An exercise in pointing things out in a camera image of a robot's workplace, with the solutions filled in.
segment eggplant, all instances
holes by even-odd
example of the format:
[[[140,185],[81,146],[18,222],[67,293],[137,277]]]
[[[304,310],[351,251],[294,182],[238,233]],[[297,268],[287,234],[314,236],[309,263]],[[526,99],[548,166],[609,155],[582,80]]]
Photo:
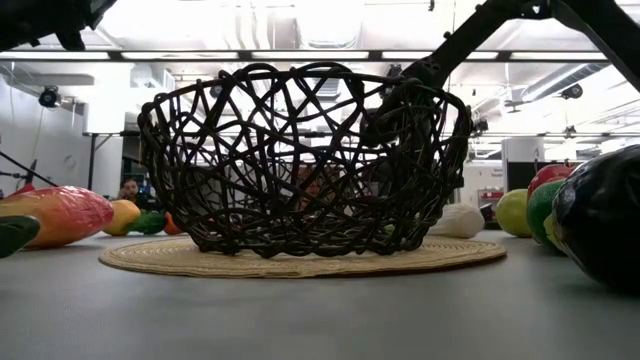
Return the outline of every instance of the eggplant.
[[[553,228],[567,255],[612,288],[640,291],[640,145],[580,165],[558,190]]]

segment green vegetable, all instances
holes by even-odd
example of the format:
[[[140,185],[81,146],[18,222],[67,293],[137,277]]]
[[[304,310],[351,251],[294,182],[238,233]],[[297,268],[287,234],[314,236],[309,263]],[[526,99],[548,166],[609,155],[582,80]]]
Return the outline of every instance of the green vegetable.
[[[154,235],[164,230],[167,219],[164,215],[152,211],[142,211],[142,214],[129,226],[129,231]]]
[[[556,243],[554,237],[550,237],[552,234],[549,233],[550,220],[548,218],[553,208],[553,199],[564,181],[558,180],[540,185],[533,192],[527,204],[527,223],[531,228],[533,237],[539,243],[556,252],[562,252],[562,248]]]
[[[32,216],[0,217],[0,259],[22,249],[40,231],[40,222]]]
[[[543,225],[545,231],[547,232],[547,238],[549,239],[549,241],[551,241],[553,245],[555,245],[560,251],[565,252],[564,248],[562,247],[562,243],[558,241],[555,230],[553,228],[553,212],[551,213],[551,215],[547,216],[547,218],[544,220]]]

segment person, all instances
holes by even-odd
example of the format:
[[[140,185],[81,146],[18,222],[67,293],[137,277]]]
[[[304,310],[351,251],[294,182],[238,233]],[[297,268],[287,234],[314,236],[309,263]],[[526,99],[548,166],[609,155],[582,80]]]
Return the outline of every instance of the person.
[[[136,202],[138,198],[138,183],[134,179],[129,179],[122,184],[122,189],[118,193],[118,200],[129,200]]]

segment black cable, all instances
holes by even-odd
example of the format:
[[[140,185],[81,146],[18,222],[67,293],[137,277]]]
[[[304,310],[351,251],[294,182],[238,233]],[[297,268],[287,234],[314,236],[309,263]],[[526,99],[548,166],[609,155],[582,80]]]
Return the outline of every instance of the black cable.
[[[13,165],[19,167],[20,169],[32,174],[33,176],[37,177],[38,179],[46,182],[47,184],[51,185],[51,186],[55,186],[58,187],[58,185],[54,184],[53,182],[51,182],[50,180],[42,177],[40,174],[38,174],[37,172],[27,168],[26,166],[20,164],[19,162],[13,160],[9,155],[3,153],[2,151],[0,151],[0,156],[4,157],[5,159],[9,160],[9,162],[11,162]]]
[[[14,179],[25,179],[28,175],[22,175],[19,173],[6,173],[4,171],[0,171],[0,176],[10,176]]]

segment toy fruit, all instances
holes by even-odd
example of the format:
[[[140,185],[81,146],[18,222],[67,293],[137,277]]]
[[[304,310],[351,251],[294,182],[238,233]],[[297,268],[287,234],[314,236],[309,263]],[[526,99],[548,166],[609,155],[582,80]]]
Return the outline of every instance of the toy fruit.
[[[553,199],[563,183],[564,179],[540,185],[527,202],[527,224],[533,238],[557,253],[562,253],[562,248],[556,243],[553,232],[549,233],[549,228]]]
[[[40,231],[27,247],[58,247],[82,240],[104,229],[113,208],[104,197],[79,187],[32,190],[0,201],[0,216],[30,215]]]
[[[582,164],[558,191],[553,213],[558,241],[585,273],[640,291],[640,145]]]
[[[14,196],[14,195],[20,195],[20,194],[22,194],[22,193],[26,193],[26,192],[29,192],[29,191],[33,191],[33,190],[35,190],[35,189],[36,189],[36,188],[35,188],[35,186],[33,186],[33,184],[27,184],[27,185],[25,185],[25,186],[21,187],[21,188],[20,188],[20,189],[18,189],[16,192],[14,192],[13,194],[11,194],[11,195],[9,195],[9,196],[7,196],[7,197],[11,197],[11,196]]]
[[[103,231],[111,236],[125,236],[129,226],[140,216],[140,209],[129,200],[116,200],[113,206],[113,220]]]
[[[165,225],[167,225],[167,218],[164,215],[143,210],[140,216],[129,225],[129,231],[154,235],[164,230]]]
[[[40,231],[40,222],[33,216],[0,217],[0,259],[22,249]]]
[[[531,237],[527,225],[527,190],[517,189],[504,194],[496,206],[496,219],[507,233],[521,238]]]
[[[468,204],[447,204],[442,208],[442,216],[429,228],[429,235],[471,239],[484,228],[484,218],[477,206]]]
[[[531,179],[531,183],[529,183],[529,188],[527,189],[527,201],[529,201],[531,195],[538,188],[538,186],[546,184],[548,182],[566,179],[567,176],[571,175],[572,171],[573,168],[566,167],[560,164],[547,165],[538,170],[536,176],[534,176],[533,179]]]
[[[165,217],[167,218],[167,225],[164,227],[164,232],[167,235],[178,235],[184,232],[173,222],[173,216],[170,213],[167,212]]]

